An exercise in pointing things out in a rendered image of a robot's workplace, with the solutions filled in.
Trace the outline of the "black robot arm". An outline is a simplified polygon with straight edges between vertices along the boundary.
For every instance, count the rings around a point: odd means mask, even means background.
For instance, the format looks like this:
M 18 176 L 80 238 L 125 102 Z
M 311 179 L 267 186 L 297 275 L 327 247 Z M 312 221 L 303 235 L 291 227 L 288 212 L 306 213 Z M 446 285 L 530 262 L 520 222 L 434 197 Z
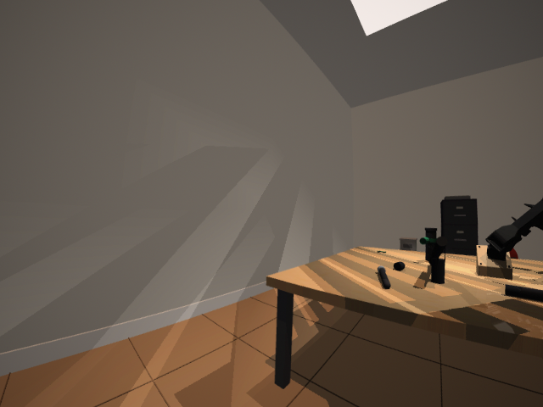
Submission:
M 487 248 L 488 259 L 506 261 L 507 252 L 520 242 L 523 231 L 530 226 L 541 227 L 543 221 L 543 199 L 520 216 L 509 226 L 496 229 L 485 240 L 489 243 Z

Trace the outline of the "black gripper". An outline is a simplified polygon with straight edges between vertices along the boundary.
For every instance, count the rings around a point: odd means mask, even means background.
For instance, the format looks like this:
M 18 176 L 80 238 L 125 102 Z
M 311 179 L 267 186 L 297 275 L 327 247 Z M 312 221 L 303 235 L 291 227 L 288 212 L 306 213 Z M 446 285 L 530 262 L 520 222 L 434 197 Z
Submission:
M 534 206 L 534 205 L 526 204 L 526 203 L 524 203 L 523 205 L 526 205 L 526 206 L 528 206 L 530 208 L 532 208 Z M 511 217 L 511 218 L 513 218 L 513 220 L 516 221 L 516 219 L 514 217 Z M 543 230 L 543 221 L 540 224 L 541 224 L 541 227 L 537 227 L 537 228 L 540 228 L 541 230 Z M 528 236 L 528 234 L 531 232 L 530 228 L 531 228 L 531 226 L 527 230 L 523 231 L 522 235 L 524 237 Z

